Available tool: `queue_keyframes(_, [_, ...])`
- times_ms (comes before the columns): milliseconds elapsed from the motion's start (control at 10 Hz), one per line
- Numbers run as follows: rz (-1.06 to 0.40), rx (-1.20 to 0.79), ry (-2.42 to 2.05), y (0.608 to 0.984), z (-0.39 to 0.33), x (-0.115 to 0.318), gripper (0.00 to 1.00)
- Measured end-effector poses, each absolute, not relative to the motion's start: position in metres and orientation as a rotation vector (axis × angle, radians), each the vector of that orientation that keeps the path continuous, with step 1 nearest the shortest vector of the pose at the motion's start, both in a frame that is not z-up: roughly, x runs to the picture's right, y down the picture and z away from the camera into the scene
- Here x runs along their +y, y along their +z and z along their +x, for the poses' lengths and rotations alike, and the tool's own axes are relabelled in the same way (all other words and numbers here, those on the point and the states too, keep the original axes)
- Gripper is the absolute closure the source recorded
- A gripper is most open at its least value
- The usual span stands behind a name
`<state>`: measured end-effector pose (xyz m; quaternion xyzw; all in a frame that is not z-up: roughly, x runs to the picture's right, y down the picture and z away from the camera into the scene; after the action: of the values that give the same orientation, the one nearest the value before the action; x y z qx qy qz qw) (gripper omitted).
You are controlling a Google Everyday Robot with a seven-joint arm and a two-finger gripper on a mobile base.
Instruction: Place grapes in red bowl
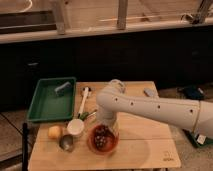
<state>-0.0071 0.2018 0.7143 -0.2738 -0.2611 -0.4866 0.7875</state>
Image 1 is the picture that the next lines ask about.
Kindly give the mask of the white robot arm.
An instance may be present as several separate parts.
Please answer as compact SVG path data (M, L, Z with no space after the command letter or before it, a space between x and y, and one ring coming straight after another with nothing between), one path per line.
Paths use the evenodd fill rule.
M137 97L125 94L125 84L111 80L96 96L97 118L112 125L118 112L171 124L213 139L213 103L189 99Z

